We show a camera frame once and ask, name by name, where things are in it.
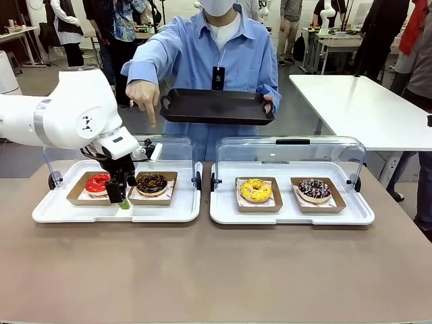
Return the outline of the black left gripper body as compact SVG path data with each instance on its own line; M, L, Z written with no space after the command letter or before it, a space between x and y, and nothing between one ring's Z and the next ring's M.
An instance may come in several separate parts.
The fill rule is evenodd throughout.
M135 171L134 162L131 154L125 155L119 159L112 159L102 154L96 154L97 161L101 164L101 167L109 172L111 180L117 180L118 182L126 182L126 174L129 171Z

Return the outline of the chocolate sprinkled donut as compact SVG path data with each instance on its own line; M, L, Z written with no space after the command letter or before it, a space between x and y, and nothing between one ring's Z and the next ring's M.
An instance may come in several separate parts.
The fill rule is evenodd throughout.
M160 173L146 173L137 180L136 189L143 196L159 196L168 186L166 177Z

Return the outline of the brown cardboard donut box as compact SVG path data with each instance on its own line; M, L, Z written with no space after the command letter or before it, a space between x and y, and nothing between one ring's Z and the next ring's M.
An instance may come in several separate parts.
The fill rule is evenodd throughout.
M160 173L163 176L166 177L167 181L174 181L174 187L173 187L173 191L175 189L176 186L176 181L177 181L177 177L178 177L178 173L176 171L141 171L138 173L138 175L136 176L136 182L137 180L142 177L144 174L146 173ZM133 199L133 198L129 198L129 201L133 204L133 205L137 205L137 206L145 206L145 205L154 205L154 206L169 206L171 204L171 199L172 196L168 199L158 199L156 198L150 198L150 199Z
M74 206L87 206L87 207L107 207L111 206L109 198L107 199L84 199L82 192L85 189L86 182L98 173L104 173L99 171L87 171L81 176L76 182L74 187L70 190L67 195L67 200Z
M291 185L292 185L292 191L293 186L298 186L300 181L303 179L309 179L309 178L290 178ZM346 207L345 200L342 198L341 194L339 193L338 189L335 187L334 183L329 178L316 178L323 180L325 183L329 185L331 188L331 195L337 204L337 207L333 208L313 208L313 207L301 207L299 204L300 211L302 213L341 213Z
M273 177L261 177L258 179L272 182L272 189L273 189L275 205L273 207L264 207L264 206L261 206L261 207L240 207L238 205L238 202L237 202L239 212L241 212L241 213L277 213L277 212L279 212L279 210L283 206L283 202L282 202L281 193L280 193L279 186L277 184L276 179Z

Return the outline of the black serving tray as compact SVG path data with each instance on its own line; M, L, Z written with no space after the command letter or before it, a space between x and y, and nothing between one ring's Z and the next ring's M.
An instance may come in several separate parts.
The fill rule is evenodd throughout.
M265 111L273 103L258 92L173 88L160 103L169 122L266 126L275 119Z

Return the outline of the person's left forearm blue sleeve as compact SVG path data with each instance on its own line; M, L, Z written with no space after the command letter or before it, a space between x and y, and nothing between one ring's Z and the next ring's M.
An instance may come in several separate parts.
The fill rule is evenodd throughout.
M281 101L281 95L279 93L279 80L278 80L278 68L275 60L271 63L271 70L268 73L268 78L265 81L263 95L270 94L273 97L273 110L271 112L276 113Z

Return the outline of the yellow glazed donut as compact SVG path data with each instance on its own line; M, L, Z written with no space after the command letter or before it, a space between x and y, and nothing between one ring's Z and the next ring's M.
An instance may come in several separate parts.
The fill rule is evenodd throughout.
M251 203L264 203L271 197L271 184L260 179L246 180L240 187L243 198Z

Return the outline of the person in blue shirt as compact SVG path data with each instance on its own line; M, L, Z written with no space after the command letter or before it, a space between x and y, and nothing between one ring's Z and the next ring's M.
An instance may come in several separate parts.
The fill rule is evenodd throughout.
M267 29L246 17L236 0L221 17L210 16L202 7L188 19L175 17L160 32L176 34L181 42L171 75L162 79L172 79L174 88L212 90L213 66L221 66L223 90L263 95L271 63L277 62Z

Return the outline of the dark purple sprinkled donut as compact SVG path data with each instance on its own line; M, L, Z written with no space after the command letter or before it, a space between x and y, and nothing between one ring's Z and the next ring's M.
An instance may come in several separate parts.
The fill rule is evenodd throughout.
M303 179L298 185L299 195L307 202L321 204L331 197L331 188L323 180Z

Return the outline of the white display tray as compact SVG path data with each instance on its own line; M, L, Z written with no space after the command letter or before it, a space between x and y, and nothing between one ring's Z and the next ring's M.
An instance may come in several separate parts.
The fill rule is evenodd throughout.
M132 222L132 223L185 223L194 220L199 214L200 191L192 183L192 172L203 170L201 163L191 160L162 160L151 166L139 163L136 171L177 173L175 188L168 206L134 205L129 201L128 209L119 205L76 206L67 195L82 179L85 173L101 173L100 165L90 159L81 161L57 161L57 171L63 176L60 186L49 191L32 212L37 223L94 223L94 222Z
M375 214L360 193L346 183L358 171L354 163L341 165L323 161L289 163L221 162L212 166L221 183L211 193L210 216L223 225L370 225ZM281 209L277 212L241 212L236 197L236 178L275 178L281 194ZM329 178L341 194L346 208L339 213L306 213L300 210L292 178Z

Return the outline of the clear plastic tray lid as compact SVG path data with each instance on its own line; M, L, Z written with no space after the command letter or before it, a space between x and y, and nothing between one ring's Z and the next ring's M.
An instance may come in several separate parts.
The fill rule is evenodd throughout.
M195 154L195 143L187 136L170 136L162 134L136 134L138 143L150 138L154 143L163 145L161 155L156 162L135 162L135 173L141 171L176 171L187 183L192 183L196 190L202 185L203 167ZM54 189L63 185L69 170L83 163L84 171L104 171L100 163L88 157L96 155L91 148L67 150L62 148L44 148L43 155L49 168L49 187Z
M257 162L262 165L295 162L347 163L352 173L345 183L360 192L360 171L365 162L366 148L349 136L249 136L222 138L216 145L215 170L211 191L223 182L222 163Z

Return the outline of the bystander in dark clothes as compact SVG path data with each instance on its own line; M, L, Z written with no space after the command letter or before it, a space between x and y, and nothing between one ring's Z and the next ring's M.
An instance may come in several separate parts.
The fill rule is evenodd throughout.
M102 71L111 86L115 86L115 74L111 62L112 5L110 0L82 0L86 19L93 27L100 48Z

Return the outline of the background white desk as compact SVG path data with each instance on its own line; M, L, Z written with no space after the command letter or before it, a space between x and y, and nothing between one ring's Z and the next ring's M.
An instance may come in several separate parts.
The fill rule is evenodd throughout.
M43 61L40 58L40 56L38 56L39 59L39 63L37 63L34 60L33 54L32 54L32 50L30 48L30 43L27 39L27 36L31 33L38 30L38 27L35 26L27 26L27 27L22 27L21 29L19 29L18 31L15 32L10 32L8 34L0 34L0 44L9 42L9 41L14 41L16 39L23 39L24 40L24 49L25 52L29 58L29 63L24 64L25 68L37 68L37 67L43 67Z

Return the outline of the white face mask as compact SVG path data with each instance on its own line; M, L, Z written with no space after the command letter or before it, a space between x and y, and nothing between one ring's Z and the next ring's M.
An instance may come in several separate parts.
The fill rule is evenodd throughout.
M235 3L235 0L200 0L204 11L213 17L225 15Z

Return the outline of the bystander in black outfit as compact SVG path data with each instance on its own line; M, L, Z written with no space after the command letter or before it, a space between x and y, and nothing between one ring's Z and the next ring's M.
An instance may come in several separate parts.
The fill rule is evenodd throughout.
M358 48L353 72L377 81L385 65L395 37L408 14L410 0L374 0L360 30L362 43Z

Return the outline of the bystander in red and grey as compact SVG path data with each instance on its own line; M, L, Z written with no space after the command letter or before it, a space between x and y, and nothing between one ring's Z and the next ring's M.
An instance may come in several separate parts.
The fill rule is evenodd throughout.
M432 0L421 35L418 56L404 98L432 116ZM418 153L420 164L414 223L432 242L432 151Z

